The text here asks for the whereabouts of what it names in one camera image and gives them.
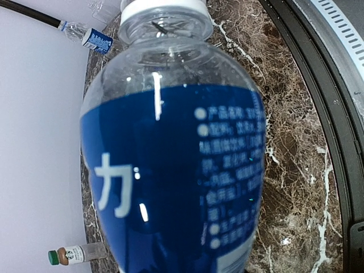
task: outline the starbucks logo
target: starbucks logo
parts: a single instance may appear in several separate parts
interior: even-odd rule
[[[66,251],[66,258],[72,260],[75,257],[72,251]]]

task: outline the blue label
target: blue label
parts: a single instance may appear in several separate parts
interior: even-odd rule
[[[102,228],[126,273],[241,272],[253,243],[266,120],[257,92],[192,85],[81,119]]]
[[[91,29],[88,39],[84,43],[84,47],[90,48],[101,54],[106,54],[113,44],[113,38],[105,34]]]

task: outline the plastic water bottle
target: plastic water bottle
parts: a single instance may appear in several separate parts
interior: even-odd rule
[[[121,3],[130,45],[98,74],[82,150],[125,273],[242,272],[254,242],[266,120],[258,89],[204,42],[200,0]]]
[[[94,50],[112,59],[123,50],[119,40],[115,40],[85,24],[61,21],[58,29],[65,33],[73,42],[81,43],[84,47]]]
[[[104,24],[109,24],[120,13],[121,0],[93,0],[88,6],[92,17]]]

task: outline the green bottle cap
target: green bottle cap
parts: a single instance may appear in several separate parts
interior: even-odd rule
[[[55,250],[48,251],[48,259],[49,259],[49,262],[51,263],[51,265],[53,265],[53,266],[56,266],[57,264],[59,264],[57,251],[55,251]]]

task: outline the marble countertop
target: marble countertop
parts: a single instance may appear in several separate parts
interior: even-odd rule
[[[209,43],[234,57],[259,86],[267,115],[266,174],[250,273],[342,272],[340,206],[315,106],[295,61],[258,0],[211,0]],[[105,33],[117,37],[119,18]],[[91,52],[85,91],[107,63]],[[88,242],[106,241],[81,163]],[[118,272],[109,252],[96,272]]]

